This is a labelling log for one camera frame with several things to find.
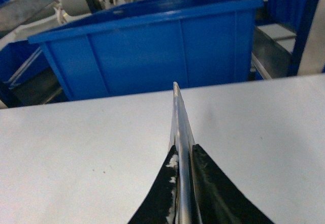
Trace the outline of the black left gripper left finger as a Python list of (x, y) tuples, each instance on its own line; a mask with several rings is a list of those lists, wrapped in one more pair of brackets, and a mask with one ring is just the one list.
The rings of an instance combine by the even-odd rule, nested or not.
[(179, 157), (172, 146), (146, 198), (129, 223), (175, 223)]

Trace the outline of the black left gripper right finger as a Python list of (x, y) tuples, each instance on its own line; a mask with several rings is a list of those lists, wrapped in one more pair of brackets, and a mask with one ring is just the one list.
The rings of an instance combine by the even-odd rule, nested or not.
[(192, 147), (192, 162), (203, 223), (272, 223), (199, 144)]

